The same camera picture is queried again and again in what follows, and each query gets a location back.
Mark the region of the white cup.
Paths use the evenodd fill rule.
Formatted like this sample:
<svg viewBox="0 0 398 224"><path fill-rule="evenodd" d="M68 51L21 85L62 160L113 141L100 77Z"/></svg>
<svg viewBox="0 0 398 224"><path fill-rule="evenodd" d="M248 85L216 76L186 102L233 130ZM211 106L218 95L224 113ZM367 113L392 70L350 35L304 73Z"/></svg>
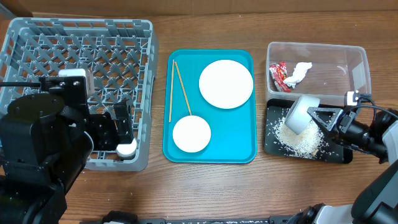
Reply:
<svg viewBox="0 0 398 224"><path fill-rule="evenodd" d="M137 141L134 138L129 144L119 144L116 147L117 155L124 160L131 160L135 157L137 151Z"/></svg>

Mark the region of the grey bowl with rice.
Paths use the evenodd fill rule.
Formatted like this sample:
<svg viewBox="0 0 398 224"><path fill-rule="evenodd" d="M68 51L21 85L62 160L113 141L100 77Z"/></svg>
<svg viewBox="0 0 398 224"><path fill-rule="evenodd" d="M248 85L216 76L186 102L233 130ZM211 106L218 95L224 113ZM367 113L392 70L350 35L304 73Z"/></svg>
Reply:
<svg viewBox="0 0 398 224"><path fill-rule="evenodd" d="M318 107L319 104L319 98L301 95L289 109L289 112L285 117L285 125L295 134L299 135L307 128L308 124L312 120L312 117L308 114L307 110L309 107Z"/></svg>

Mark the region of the red snack wrapper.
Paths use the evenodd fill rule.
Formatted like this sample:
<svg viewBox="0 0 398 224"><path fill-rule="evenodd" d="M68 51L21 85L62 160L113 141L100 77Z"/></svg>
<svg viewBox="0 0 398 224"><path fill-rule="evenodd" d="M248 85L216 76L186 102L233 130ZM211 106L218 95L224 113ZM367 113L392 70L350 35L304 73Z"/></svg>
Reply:
<svg viewBox="0 0 398 224"><path fill-rule="evenodd" d="M287 67L285 62L270 64L269 72L278 91L286 93L291 92L291 89L284 83L284 80L287 78Z"/></svg>

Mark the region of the white napkin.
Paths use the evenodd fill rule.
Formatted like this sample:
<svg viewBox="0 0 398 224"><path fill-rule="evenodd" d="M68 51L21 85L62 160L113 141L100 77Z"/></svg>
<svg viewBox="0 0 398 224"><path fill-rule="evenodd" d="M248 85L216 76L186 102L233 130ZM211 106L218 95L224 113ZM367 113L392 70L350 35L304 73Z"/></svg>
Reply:
<svg viewBox="0 0 398 224"><path fill-rule="evenodd" d="M312 62L299 62L296 64L292 75L284 79L283 83L288 87L295 88L296 84L300 83L305 78L308 70L311 68Z"/></svg>

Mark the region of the wooden chopstick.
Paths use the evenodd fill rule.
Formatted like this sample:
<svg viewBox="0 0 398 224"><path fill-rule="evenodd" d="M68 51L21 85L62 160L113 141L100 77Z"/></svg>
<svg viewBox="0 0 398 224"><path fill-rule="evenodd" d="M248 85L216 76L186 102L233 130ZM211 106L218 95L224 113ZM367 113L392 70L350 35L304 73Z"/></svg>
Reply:
<svg viewBox="0 0 398 224"><path fill-rule="evenodd" d="M184 95L184 98L185 98L185 102L186 102L186 106L187 106L187 109L188 109L188 113L191 116L192 115L192 111L191 111L191 108L190 108L189 100L188 100L188 97L187 97L187 92L185 90L185 86L184 86L184 83L183 83L183 79L182 79L182 76L181 76L180 69L179 69L177 61L174 61L174 64L175 64L175 68L177 69L177 74L178 74L178 78L180 80L180 85L182 87L182 91L183 91L183 95Z"/></svg>
<svg viewBox="0 0 398 224"><path fill-rule="evenodd" d="M169 122L172 122L172 107L173 107L173 97L174 97L174 63L175 60L172 60L172 73L170 80L170 105L169 105Z"/></svg>

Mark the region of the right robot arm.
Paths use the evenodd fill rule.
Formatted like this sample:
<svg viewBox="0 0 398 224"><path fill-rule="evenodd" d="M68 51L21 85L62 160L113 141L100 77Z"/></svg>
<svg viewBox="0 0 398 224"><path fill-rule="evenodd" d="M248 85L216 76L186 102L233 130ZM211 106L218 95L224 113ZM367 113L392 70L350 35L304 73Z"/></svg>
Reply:
<svg viewBox="0 0 398 224"><path fill-rule="evenodd" d="M387 162L388 168L356 198L350 223L397 223L397 111L376 105L307 110L338 145Z"/></svg>

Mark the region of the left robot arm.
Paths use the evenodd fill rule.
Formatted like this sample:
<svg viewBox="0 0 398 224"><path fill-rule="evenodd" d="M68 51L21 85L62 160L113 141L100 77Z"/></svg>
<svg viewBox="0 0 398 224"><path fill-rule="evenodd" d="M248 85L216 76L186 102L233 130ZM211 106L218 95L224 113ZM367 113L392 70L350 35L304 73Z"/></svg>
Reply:
<svg viewBox="0 0 398 224"><path fill-rule="evenodd" d="M2 223L58 223L90 154L134 139L126 101L114 114L89 112L87 78L42 77L35 86L1 118Z"/></svg>

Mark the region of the small white bowl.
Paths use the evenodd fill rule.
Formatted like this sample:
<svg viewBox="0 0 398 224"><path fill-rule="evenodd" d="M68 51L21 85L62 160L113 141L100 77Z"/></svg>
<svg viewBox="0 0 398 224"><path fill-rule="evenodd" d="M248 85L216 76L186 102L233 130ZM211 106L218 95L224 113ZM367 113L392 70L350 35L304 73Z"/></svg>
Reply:
<svg viewBox="0 0 398 224"><path fill-rule="evenodd" d="M196 153L204 150L209 144L211 128L203 118L189 115L176 122L172 137L180 150Z"/></svg>

